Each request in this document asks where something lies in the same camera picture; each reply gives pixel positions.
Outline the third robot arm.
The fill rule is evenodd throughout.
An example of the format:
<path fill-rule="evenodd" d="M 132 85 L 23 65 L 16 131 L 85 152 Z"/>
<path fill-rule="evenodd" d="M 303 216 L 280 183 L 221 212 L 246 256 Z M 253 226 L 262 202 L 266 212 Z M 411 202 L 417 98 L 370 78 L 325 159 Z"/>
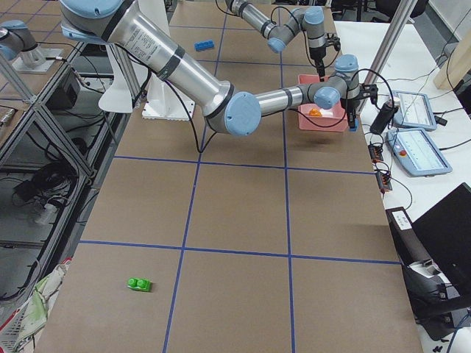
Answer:
<path fill-rule="evenodd" d="M 21 52 L 37 47 L 37 41 L 23 21 L 8 20 L 1 23 L 1 54 L 6 60 L 11 61 Z"/>

